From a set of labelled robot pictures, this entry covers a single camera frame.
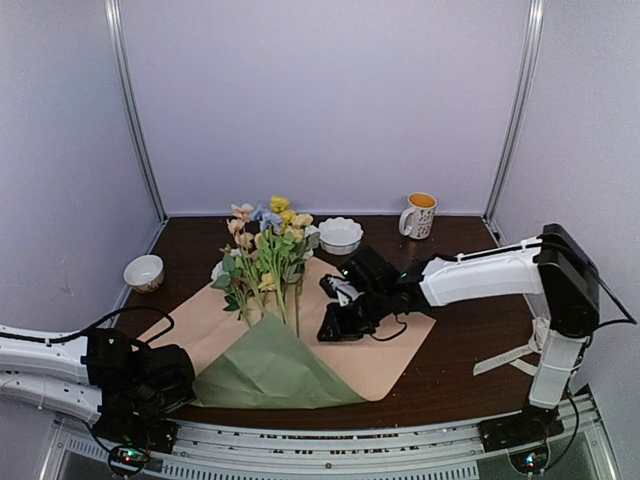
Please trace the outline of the left aluminium frame post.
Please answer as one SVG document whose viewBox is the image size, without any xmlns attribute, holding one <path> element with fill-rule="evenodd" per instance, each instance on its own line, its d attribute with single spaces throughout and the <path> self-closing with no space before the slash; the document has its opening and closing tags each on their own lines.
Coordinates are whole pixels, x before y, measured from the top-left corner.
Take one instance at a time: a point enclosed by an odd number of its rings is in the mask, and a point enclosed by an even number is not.
<svg viewBox="0 0 640 480">
<path fill-rule="evenodd" d="M 122 24 L 121 5 L 117 0 L 105 0 L 104 7 L 134 152 L 141 170 L 143 182 L 153 205 L 155 215 L 158 221 L 161 224 L 164 224 L 168 220 L 168 215 L 161 199 L 158 183 L 153 172 L 149 150 L 143 132 L 143 125 L 135 98 L 134 85 L 128 62 L 124 28 Z"/>
</svg>

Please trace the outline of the white fluted dish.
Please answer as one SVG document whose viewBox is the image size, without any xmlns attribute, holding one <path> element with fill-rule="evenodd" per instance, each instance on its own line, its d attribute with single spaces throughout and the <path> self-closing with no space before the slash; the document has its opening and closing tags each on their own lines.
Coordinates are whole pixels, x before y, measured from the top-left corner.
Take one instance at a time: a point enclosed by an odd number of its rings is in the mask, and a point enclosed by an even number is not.
<svg viewBox="0 0 640 480">
<path fill-rule="evenodd" d="M 351 218 L 329 218 L 322 221 L 318 228 L 321 248 L 336 256 L 355 252 L 364 236 L 361 224 Z"/>
</svg>

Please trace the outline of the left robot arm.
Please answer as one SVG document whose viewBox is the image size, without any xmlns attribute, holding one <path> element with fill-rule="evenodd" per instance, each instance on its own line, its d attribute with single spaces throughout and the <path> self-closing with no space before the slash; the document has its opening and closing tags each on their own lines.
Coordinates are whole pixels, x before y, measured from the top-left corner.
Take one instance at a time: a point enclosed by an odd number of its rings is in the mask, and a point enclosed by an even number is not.
<svg viewBox="0 0 640 480">
<path fill-rule="evenodd" d="M 2 327 L 1 391 L 87 422 L 123 444 L 159 442 L 167 416 L 195 398 L 186 351 L 112 328 L 53 333 Z"/>
</svg>

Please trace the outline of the right aluminium frame post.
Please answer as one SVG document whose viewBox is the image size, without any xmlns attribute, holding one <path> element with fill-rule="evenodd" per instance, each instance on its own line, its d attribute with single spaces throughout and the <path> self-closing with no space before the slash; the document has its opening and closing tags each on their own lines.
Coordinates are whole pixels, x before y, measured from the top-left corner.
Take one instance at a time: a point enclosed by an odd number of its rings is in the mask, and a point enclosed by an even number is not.
<svg viewBox="0 0 640 480">
<path fill-rule="evenodd" d="M 515 158 L 517 143 L 523 125 L 526 106 L 539 58 L 541 38 L 544 28 L 544 10 L 545 2 L 543 0 L 531 0 L 529 2 L 528 18 L 518 79 L 516 82 L 516 90 L 497 171 L 483 215 L 483 219 L 491 227 L 496 224 L 499 202 L 506 187 L 510 167 Z"/>
</svg>

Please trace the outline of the aluminium front rail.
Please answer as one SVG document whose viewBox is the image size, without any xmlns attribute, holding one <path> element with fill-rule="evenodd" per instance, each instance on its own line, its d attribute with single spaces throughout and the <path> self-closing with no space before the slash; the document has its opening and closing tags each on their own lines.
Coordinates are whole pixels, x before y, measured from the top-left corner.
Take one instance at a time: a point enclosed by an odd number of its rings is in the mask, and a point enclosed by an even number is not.
<svg viewBox="0 0 640 480">
<path fill-rule="evenodd" d="M 547 440 L 554 465 L 544 475 L 516 470 L 517 453 L 542 443 L 489 451 L 478 424 L 485 417 L 434 425 L 365 430 L 267 430 L 177 420 L 170 454 L 132 479 L 622 479 L 590 394 L 559 407 L 564 432 Z M 497 420 L 503 414 L 495 416 Z M 107 453 L 76 421 L 56 419 L 36 479 L 118 479 Z"/>
</svg>

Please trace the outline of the white printed ribbon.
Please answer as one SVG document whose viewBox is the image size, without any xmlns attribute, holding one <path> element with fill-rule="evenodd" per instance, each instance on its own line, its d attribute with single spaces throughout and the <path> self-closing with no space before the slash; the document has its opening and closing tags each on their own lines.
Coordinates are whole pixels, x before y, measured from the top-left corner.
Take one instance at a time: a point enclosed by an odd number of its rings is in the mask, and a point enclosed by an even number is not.
<svg viewBox="0 0 640 480">
<path fill-rule="evenodd" d="M 550 320 L 545 317 L 535 317 L 532 320 L 532 335 L 525 345 L 476 363 L 472 374 L 478 376 L 498 367 L 511 365 L 526 375 L 533 377 L 537 372 L 537 367 L 524 361 L 523 357 L 530 354 L 541 355 L 549 331 Z"/>
</svg>

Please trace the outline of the small white tea bowl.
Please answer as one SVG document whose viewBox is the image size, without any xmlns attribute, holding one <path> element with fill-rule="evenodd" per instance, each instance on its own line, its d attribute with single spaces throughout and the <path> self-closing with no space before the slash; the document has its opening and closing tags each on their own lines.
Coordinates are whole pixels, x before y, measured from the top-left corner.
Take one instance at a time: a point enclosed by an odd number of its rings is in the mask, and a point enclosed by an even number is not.
<svg viewBox="0 0 640 480">
<path fill-rule="evenodd" d="M 152 254 L 137 257 L 125 267 L 123 279 L 138 293 L 154 292 L 164 281 L 164 262 Z"/>
</svg>

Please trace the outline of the white patterned mug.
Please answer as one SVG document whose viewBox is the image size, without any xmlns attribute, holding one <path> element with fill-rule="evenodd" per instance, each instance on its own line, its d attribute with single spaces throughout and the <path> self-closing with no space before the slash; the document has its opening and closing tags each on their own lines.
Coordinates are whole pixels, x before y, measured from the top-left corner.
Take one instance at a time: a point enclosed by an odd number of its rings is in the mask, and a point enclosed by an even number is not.
<svg viewBox="0 0 640 480">
<path fill-rule="evenodd" d="M 412 193 L 408 206 L 399 218 L 399 233 L 413 240 L 425 240 L 430 236 L 437 200 L 426 193 Z"/>
</svg>

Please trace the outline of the cream yellow rose stem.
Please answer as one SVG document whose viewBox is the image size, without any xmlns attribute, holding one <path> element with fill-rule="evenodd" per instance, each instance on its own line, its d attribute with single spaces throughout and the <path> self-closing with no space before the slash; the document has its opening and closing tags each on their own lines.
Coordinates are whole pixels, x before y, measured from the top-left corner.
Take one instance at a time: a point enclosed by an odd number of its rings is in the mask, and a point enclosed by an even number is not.
<svg viewBox="0 0 640 480">
<path fill-rule="evenodd" d="M 319 231 L 312 225 L 312 222 L 313 217 L 310 214 L 297 214 L 292 223 L 283 229 L 283 237 L 288 245 L 288 262 L 283 274 L 288 314 L 287 324 L 289 324 L 287 295 L 292 293 L 294 300 L 297 300 L 298 290 L 306 270 L 306 262 L 313 256 L 313 251 L 319 244 Z"/>
</svg>

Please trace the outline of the bright yellow flower stem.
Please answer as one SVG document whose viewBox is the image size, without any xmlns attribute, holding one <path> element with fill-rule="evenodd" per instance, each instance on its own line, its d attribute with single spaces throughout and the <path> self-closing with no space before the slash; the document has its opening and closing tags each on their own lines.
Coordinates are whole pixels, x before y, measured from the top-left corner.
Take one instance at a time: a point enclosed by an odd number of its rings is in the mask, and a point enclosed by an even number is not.
<svg viewBox="0 0 640 480">
<path fill-rule="evenodd" d="M 297 215 L 296 211 L 291 208 L 291 200 L 279 195 L 271 197 L 270 210 L 280 218 L 280 227 L 282 229 L 290 225 Z"/>
</svg>

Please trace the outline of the green and pink wrapping paper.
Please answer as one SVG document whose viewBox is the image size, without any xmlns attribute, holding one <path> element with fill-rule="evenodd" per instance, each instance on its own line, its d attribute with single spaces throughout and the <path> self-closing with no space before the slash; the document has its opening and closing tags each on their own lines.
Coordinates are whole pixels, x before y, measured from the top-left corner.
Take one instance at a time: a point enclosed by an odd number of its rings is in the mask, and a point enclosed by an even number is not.
<svg viewBox="0 0 640 480">
<path fill-rule="evenodd" d="M 225 409 L 316 409 L 378 401 L 396 384 L 433 328 L 414 313 L 385 317 L 372 337 L 320 342 L 328 296 L 319 285 L 336 268 L 312 258 L 289 321 L 255 311 L 250 320 L 224 311 L 223 294 L 205 287 L 172 312 L 161 338 L 189 355 L 195 405 Z"/>
</svg>

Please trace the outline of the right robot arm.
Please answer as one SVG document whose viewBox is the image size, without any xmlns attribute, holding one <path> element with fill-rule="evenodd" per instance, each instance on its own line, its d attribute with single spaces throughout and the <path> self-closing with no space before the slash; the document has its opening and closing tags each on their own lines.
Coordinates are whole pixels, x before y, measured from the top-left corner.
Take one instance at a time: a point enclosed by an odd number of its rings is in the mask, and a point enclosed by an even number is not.
<svg viewBox="0 0 640 480">
<path fill-rule="evenodd" d="M 494 297 L 538 298 L 546 306 L 549 332 L 528 393 L 529 406 L 513 419 L 519 440 L 535 440 L 600 324 L 599 272 L 571 234 L 557 223 L 508 246 L 455 256 L 434 254 L 397 269 L 366 246 L 320 286 L 331 303 L 319 327 L 320 342 L 371 336 L 389 315 L 422 313 L 450 304 Z"/>
</svg>

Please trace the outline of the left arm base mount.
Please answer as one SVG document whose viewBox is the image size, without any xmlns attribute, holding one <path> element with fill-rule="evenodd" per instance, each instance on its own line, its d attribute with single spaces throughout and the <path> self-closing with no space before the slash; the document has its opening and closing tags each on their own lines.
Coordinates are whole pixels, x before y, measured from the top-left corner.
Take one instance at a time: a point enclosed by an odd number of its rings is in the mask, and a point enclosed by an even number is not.
<svg viewBox="0 0 640 480">
<path fill-rule="evenodd" d="M 146 421 L 132 415 L 102 415 L 92 426 L 92 432 L 101 439 L 165 454 L 173 452 L 178 431 L 175 422 Z"/>
</svg>

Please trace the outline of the aluminium frame post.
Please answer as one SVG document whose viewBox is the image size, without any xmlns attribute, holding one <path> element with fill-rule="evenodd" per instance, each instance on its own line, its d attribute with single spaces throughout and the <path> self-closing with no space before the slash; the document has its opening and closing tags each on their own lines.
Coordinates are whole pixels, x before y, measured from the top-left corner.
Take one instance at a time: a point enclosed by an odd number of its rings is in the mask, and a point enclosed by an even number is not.
<svg viewBox="0 0 640 480">
<path fill-rule="evenodd" d="M 158 221 L 161 224 L 164 224 L 168 220 L 168 215 L 161 199 L 158 183 L 153 172 L 149 150 L 143 132 L 143 125 L 135 98 L 134 85 L 128 62 L 124 28 L 122 24 L 121 5 L 117 0 L 105 0 L 104 7 L 134 152 L 141 170 L 143 182 L 153 205 L 155 215 Z"/>
<path fill-rule="evenodd" d="M 541 38 L 544 28 L 544 10 L 545 2 L 543 0 L 531 0 L 529 2 L 528 18 L 518 79 L 516 82 L 516 90 L 497 171 L 483 215 L 483 219 L 491 227 L 496 224 L 499 202 L 506 187 L 510 167 L 515 158 L 517 143 L 523 125 L 526 106 L 539 58 Z"/>
</svg>

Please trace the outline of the peach flower stem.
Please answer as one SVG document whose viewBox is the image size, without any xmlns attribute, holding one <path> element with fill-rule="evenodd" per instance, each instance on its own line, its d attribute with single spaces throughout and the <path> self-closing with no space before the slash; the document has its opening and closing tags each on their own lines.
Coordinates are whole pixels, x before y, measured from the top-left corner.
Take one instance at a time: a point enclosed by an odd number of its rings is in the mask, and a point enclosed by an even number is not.
<svg viewBox="0 0 640 480">
<path fill-rule="evenodd" d="M 249 227 L 256 220 L 256 208 L 250 203 L 231 205 L 231 218 L 227 220 L 227 229 L 232 236 L 234 246 L 230 253 L 237 251 L 235 269 L 239 276 L 233 281 L 235 295 L 241 311 L 249 321 L 249 312 L 264 312 L 264 295 L 259 289 L 260 272 L 255 265 L 253 252 L 257 250 L 255 235 Z"/>
</svg>

